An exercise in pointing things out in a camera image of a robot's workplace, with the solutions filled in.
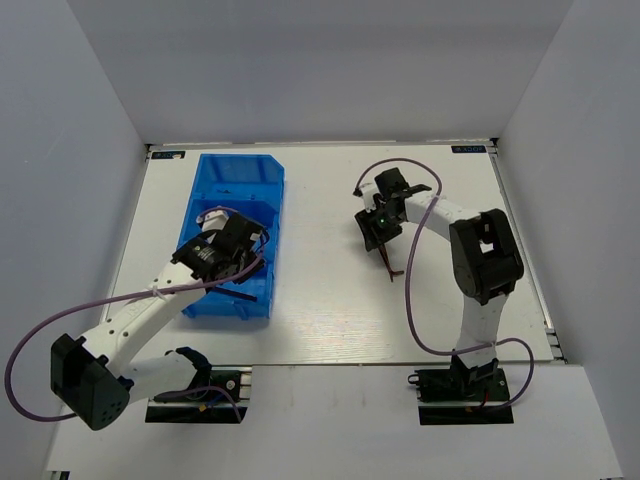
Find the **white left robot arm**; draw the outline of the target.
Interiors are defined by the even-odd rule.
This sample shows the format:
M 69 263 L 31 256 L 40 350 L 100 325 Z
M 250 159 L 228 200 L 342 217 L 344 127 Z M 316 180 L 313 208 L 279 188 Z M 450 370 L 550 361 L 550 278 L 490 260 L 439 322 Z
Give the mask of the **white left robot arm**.
M 176 250 L 146 290 L 119 297 L 121 308 L 78 338 L 51 348 L 51 389 L 90 429 L 113 423 L 137 401 L 199 399 L 212 390 L 212 366 L 190 347 L 147 360 L 140 350 L 188 306 L 226 282 L 242 283 L 264 266 L 265 227 L 234 212 Z

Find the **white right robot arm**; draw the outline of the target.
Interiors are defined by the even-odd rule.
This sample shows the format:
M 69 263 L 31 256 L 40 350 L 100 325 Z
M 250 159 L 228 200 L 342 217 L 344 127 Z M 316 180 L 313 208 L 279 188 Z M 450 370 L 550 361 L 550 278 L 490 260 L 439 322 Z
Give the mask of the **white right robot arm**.
M 383 171 L 372 183 L 358 182 L 353 195 L 364 209 L 355 214 L 365 249 L 379 252 L 388 275 L 405 277 L 410 293 L 410 272 L 423 230 L 449 242 L 453 276 L 463 296 L 460 334 L 443 387 L 458 398 L 472 399 L 484 391 L 498 372 L 496 354 L 502 311 L 524 265 L 506 213 L 464 208 L 446 199 L 439 189 L 410 185 L 398 168 Z M 387 244 L 400 236 L 402 225 L 417 226 L 407 267 L 391 266 Z

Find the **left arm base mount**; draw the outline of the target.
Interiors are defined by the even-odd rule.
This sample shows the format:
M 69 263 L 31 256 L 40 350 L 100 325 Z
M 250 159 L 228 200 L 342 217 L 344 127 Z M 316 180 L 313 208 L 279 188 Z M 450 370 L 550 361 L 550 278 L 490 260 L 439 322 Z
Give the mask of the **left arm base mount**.
M 149 400 L 148 424 L 240 424 L 247 413 L 252 385 L 251 367 L 213 368 L 209 377 L 194 381 L 194 393 Z

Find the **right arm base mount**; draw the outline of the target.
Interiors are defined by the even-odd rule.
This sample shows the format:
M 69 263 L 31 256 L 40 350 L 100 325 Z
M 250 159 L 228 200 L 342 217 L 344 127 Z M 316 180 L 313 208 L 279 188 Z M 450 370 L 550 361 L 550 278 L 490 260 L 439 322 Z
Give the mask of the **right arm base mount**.
M 507 425 L 514 423 L 504 371 L 467 390 L 459 388 L 448 369 L 416 370 L 407 377 L 417 393 L 421 426 Z

